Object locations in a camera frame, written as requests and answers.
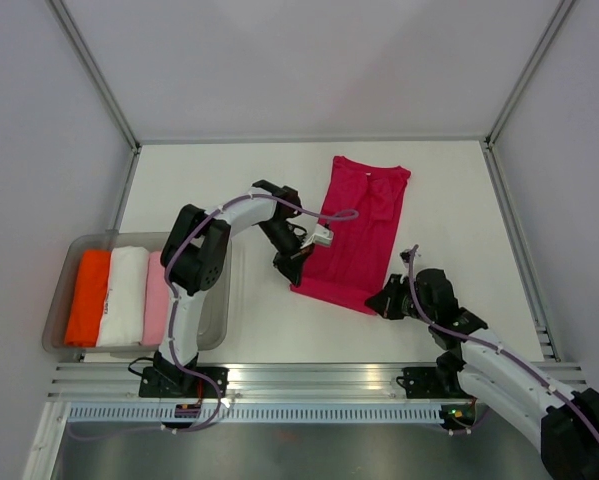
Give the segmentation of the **magenta t shirt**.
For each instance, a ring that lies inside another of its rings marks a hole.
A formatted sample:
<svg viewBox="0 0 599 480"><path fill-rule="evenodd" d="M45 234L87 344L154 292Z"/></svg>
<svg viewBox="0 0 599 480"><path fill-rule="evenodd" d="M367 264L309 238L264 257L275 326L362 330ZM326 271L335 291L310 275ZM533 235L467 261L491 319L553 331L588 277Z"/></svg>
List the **magenta t shirt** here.
<svg viewBox="0 0 599 480"><path fill-rule="evenodd" d="M321 213L354 209L358 217L330 225L331 245L314 250L301 285L290 290L371 315L365 301L384 285L410 177L401 166L374 167L334 157Z"/></svg>

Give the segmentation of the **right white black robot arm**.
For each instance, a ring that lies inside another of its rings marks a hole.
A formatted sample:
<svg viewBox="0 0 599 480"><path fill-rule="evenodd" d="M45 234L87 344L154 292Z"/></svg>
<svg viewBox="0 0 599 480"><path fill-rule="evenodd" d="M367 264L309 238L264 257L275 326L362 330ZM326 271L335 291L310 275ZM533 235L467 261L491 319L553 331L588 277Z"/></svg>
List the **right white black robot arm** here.
<svg viewBox="0 0 599 480"><path fill-rule="evenodd" d="M424 322L443 350L435 381L482 401L519 431L554 479L599 479L599 392L576 390L522 359L461 306L441 269L393 274L365 301L388 320Z"/></svg>

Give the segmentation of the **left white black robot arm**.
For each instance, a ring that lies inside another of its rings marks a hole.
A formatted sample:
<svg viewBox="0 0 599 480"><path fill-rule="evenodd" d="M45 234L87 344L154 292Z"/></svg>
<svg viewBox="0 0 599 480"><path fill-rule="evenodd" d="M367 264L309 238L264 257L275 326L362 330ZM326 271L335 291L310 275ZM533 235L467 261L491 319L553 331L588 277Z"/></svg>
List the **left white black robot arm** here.
<svg viewBox="0 0 599 480"><path fill-rule="evenodd" d="M174 395L185 396L197 384L194 369L199 353L197 335L210 290L219 280L230 240L252 226L259 227L277 250L273 266L291 285L301 284L303 266L314 247L294 233L291 218L299 215L298 192L266 180L247 193L212 210L184 206L161 253L169 289L167 331L153 366Z"/></svg>

